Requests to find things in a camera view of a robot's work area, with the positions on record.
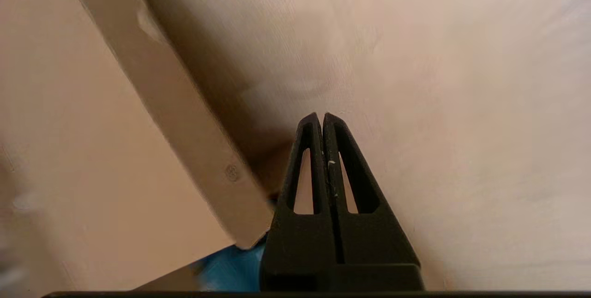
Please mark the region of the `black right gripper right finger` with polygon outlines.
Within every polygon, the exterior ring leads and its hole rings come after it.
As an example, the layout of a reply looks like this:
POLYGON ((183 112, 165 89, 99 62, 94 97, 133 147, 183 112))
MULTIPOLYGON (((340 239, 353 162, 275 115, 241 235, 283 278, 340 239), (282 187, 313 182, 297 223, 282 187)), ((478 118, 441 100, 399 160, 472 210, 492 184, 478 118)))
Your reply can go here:
POLYGON ((420 260, 344 120, 325 115, 323 143, 336 248, 329 289, 424 291, 420 260))

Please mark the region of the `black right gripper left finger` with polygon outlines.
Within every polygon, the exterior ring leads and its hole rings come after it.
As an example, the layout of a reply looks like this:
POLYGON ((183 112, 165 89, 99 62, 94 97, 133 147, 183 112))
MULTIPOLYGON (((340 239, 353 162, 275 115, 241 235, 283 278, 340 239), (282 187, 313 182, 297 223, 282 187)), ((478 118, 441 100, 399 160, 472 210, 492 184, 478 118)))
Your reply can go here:
POLYGON ((283 188, 260 263, 264 292, 335 292, 338 252, 329 199, 331 189, 318 115, 302 118, 297 126, 283 188), (298 214, 294 206, 305 150, 312 172, 312 214, 298 214))

